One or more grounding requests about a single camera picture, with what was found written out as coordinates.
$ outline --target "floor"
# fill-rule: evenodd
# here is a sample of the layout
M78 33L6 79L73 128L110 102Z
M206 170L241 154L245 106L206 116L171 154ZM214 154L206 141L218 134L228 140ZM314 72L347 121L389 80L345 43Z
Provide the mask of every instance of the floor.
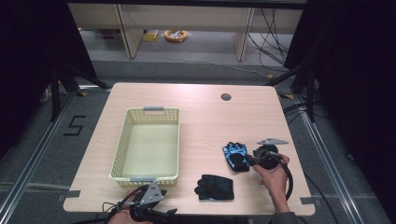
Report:
M107 76L104 74L101 76L110 82L129 76L129 73L123 69L129 63L172 63L175 66L201 64L214 69L213 71L216 67L230 69L230 73L236 72L246 77L254 76L267 81L272 75L282 74L282 71L287 70L281 67L281 62L284 60L282 54L285 53L280 52L277 43L286 49L292 39L292 35L278 35L277 38L269 36L268 40L274 47L265 44L264 48L279 59L280 62L277 62L270 56L260 53L254 44L256 42L261 46L266 35L252 34L254 42L248 41L245 60L238 62L234 53L233 34L190 32L184 42L169 43L164 40L163 31L160 31L155 42L142 42L136 57L128 59L119 38L103 39L100 32L94 30L83 30L80 33L95 66L107 66L110 63L120 65L117 65L118 68L114 67L112 71L101 70L102 73L108 71ZM119 77L111 75L116 69ZM284 109L292 108L291 106L304 101L304 94L295 95L290 99L289 85L290 83L286 81L277 88ZM72 115L89 113L94 119L87 121L84 128L89 130L88 133L92 132L100 116L100 110L90 110L90 108L103 106L107 96L108 92L92 92L90 97L75 97L59 129L67 128ZM26 129L23 135L23 141L0 161L0 200L6 201L11 198L16 202L15 206L10 208L12 215L2 219L2 223L26 221L48 223L49 220L51 223L72 223L95 217L95 214L70 214L62 209L63 197L69 187L67 183L73 180L90 135L82 134L78 140L82 148L77 149L72 143L64 141L62 133L57 132L51 135L49 144L52 144L52 147L44 151L43 155L35 154L36 146L45 144L40 142L41 136L50 135L47 129L52 124L47 119L50 117L50 104L49 101L45 101L47 97L43 95L43 105L32 118L30 128ZM347 157L347 148L329 121L325 108L322 105L315 105L315 123L311 123L304 109L299 107L289 110L285 116L317 208L317 212L312 217L304 217L300 221L302 223L390 223L359 167L353 162L353 158ZM66 154L67 160L59 158L61 155L64 157L59 150L64 150L66 147L73 152ZM38 160L38 165L33 170L25 171L26 164L33 162L32 155L37 155L34 159ZM51 157L51 160L45 160L46 157ZM15 189L14 183L23 183L21 174L26 172L30 176L25 179L27 188L21 188L20 193L11 195L10 192ZM249 223L268 223L268 220L269 217L250 217Z

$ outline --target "hand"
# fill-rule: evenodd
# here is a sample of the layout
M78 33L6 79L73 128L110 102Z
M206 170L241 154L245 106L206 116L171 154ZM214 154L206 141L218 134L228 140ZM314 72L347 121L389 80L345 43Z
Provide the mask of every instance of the hand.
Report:
M126 195L129 195L132 192L132 190L128 190ZM131 215L129 214L129 209L126 207L125 209L120 210L114 217L110 219L108 224L152 224L151 222L136 222L131 218Z
M282 157L283 162L286 164L289 163L289 157L282 154L280 154L280 156ZM289 212L290 209L285 195L288 176L286 175L282 165L279 164L272 170L265 170L260 165L256 164L253 166L253 169L262 177L260 184L267 187L271 199L273 200L276 212L278 214Z

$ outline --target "yellow basket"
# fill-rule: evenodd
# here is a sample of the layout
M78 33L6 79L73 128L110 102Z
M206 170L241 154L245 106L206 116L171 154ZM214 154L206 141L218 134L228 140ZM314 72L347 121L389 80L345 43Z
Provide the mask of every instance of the yellow basket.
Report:
M161 106L128 109L110 179L122 187L174 186L178 176L179 110Z

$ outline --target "gray floor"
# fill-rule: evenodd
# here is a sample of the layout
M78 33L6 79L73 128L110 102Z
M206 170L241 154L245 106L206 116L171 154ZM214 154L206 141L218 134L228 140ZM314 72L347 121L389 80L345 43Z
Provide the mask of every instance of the gray floor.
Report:
M233 34L191 32L189 38L182 43L169 43L163 39L162 34L163 31L160 31L154 43L143 42L136 57L129 60L126 58L120 39L104 40L95 31L81 32L99 78L109 84L117 81L155 81L262 85L271 75L277 77L282 72L264 68L261 63L269 68L285 70L274 60L260 57L251 41L247 44L245 60L238 62L234 54ZM252 36L257 43L262 43L260 35ZM292 38L291 35L278 37L279 42L285 47ZM272 47L266 49L281 58L277 49ZM83 79L78 79L78 82L89 84ZM291 82L292 78L277 85L277 91L290 93ZM86 96L73 98L42 160L32 171L34 174L8 223L72 223L96 217L96 214L91 213L65 212L63 196L73 181L108 95L109 92L93 91ZM284 108L297 103L294 99L280 99L280 102ZM40 144L41 136L50 125L50 112L51 103L46 101L32 116L20 143L0 161L1 201L7 198L13 184L18 182L25 164ZM78 121L84 125L83 130L79 136L64 136L65 133L75 131L68 128L74 116L86 116L85 119ZM335 164L334 169L342 177L346 190L351 194L362 222L354 222L350 219L336 186L333 185L331 176L322 162L318 146L307 130L304 116L296 109L286 114L286 119L290 123L290 132L304 172L318 186L317 189L307 180L317 211L312 217L304 219L308 223L335 223L329 207L320 195L322 192L339 223L390 223L359 167L346 158L347 148L337 135L331 118L322 105L315 105L315 118L315 125ZM250 220L253 223L268 223L269 218L268 216L250 217ZM191 219L184 222L209 223L210 221Z

